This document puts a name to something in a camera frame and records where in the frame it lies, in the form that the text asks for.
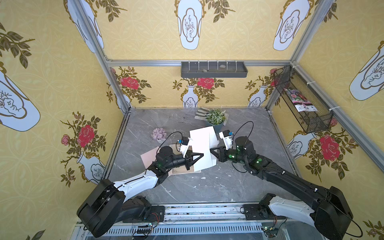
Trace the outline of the white envelope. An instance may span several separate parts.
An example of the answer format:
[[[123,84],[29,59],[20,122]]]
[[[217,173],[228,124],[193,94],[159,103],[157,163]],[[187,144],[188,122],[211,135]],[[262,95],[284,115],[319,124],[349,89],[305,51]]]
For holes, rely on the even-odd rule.
[[[217,164],[217,158],[211,154],[210,149],[216,148],[220,141],[217,139],[214,127],[205,127],[190,131],[192,150],[194,153],[204,154],[194,165],[194,171],[198,172]]]

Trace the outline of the lined letter paper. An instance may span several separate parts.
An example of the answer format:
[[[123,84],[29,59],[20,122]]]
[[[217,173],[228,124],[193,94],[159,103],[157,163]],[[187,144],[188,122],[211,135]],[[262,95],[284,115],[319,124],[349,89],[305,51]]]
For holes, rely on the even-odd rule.
[[[174,154],[176,155],[181,154],[181,152],[178,151],[179,148],[176,146],[176,144],[171,144],[170,147],[172,148]],[[181,175],[181,174],[192,174],[192,173],[195,173],[194,166],[191,166],[189,170],[187,170],[185,166],[181,166],[178,168],[173,168],[169,172],[169,175]]]

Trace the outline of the pink envelope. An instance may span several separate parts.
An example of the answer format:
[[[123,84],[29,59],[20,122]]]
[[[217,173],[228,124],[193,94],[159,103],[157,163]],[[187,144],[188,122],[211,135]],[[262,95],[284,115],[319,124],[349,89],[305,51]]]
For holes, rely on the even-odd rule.
[[[166,170],[163,164],[157,161],[156,155],[160,151],[159,149],[160,147],[156,147],[141,155],[145,166],[145,178],[168,177],[172,174],[171,170]]]

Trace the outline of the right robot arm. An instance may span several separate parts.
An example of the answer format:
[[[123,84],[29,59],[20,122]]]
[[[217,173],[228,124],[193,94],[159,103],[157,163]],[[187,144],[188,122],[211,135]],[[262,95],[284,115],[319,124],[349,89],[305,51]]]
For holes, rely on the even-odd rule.
[[[256,153],[247,137],[238,137],[235,143],[235,149],[221,146],[211,148],[210,152],[219,162],[241,163],[247,173],[299,198],[298,201],[291,201],[275,194],[266,194],[258,204],[244,207],[248,220],[286,217],[316,228],[329,240],[343,239],[353,214],[339,189],[312,184],[286,171],[271,159]]]

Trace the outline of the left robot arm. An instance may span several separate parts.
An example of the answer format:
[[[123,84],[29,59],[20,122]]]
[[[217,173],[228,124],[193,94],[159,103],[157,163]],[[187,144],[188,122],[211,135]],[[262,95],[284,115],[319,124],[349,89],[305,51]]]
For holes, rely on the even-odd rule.
[[[176,155],[171,147],[162,147],[143,173],[117,182],[100,181],[78,208],[77,216],[95,238],[123,220],[147,219],[152,205],[140,193],[161,185],[172,169],[184,166],[189,170],[203,157],[191,150]]]

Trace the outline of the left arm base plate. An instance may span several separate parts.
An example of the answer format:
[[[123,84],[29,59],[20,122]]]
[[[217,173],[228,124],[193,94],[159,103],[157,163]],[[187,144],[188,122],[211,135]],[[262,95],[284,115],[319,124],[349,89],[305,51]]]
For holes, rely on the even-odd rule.
[[[123,220],[123,223],[162,223],[165,218],[165,206],[152,206],[138,217]]]

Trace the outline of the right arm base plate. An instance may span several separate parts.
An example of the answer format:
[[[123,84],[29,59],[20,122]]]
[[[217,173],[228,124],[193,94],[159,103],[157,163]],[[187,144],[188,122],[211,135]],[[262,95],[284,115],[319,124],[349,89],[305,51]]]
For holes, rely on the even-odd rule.
[[[269,209],[265,205],[260,205],[260,204],[243,205],[243,213],[247,221],[270,219]]]

